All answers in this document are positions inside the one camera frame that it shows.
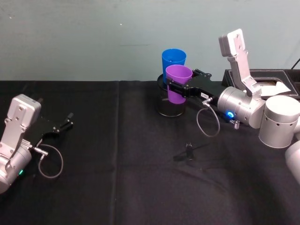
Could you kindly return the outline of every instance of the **black bracket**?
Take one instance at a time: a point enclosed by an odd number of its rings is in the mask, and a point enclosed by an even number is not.
[[[54,123],[41,116],[29,130],[25,132],[24,139],[31,142],[35,147],[47,138],[57,138],[73,127],[73,115],[73,113],[70,113],[61,124]]]
[[[212,98],[212,103],[215,105],[218,97],[226,87],[223,87],[220,82],[211,81],[210,78],[211,74],[195,69],[193,70],[192,79],[185,84],[178,83],[169,77],[166,80],[169,90],[180,94],[184,98],[198,97],[203,100]]]

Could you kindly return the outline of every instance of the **table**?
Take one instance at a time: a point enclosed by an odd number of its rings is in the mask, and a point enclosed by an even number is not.
[[[220,134],[205,137],[192,101],[180,117],[159,115],[156,82],[0,82],[0,118],[20,93],[42,97],[41,115],[53,121],[73,112],[75,125],[56,143],[62,175],[43,178],[34,158],[0,195],[1,224],[300,224],[285,149],[222,120]],[[209,112],[199,121],[216,129]],[[174,162],[189,142],[196,160]]]

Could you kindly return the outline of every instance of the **blue led light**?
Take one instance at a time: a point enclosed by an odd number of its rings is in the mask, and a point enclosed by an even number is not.
[[[232,112],[227,112],[227,116],[232,119],[234,117],[234,114]]]

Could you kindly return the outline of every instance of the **white paper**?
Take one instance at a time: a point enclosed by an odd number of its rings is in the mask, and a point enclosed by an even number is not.
[[[274,82],[259,82],[259,84],[262,87],[261,96],[274,96],[290,91],[282,82],[276,82],[276,84],[274,84]]]

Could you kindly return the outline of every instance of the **black cable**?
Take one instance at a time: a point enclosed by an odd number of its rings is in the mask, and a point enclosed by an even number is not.
[[[298,61],[293,65],[293,67],[291,69],[294,69],[294,67],[298,64],[298,62],[300,62],[300,58],[298,59]]]

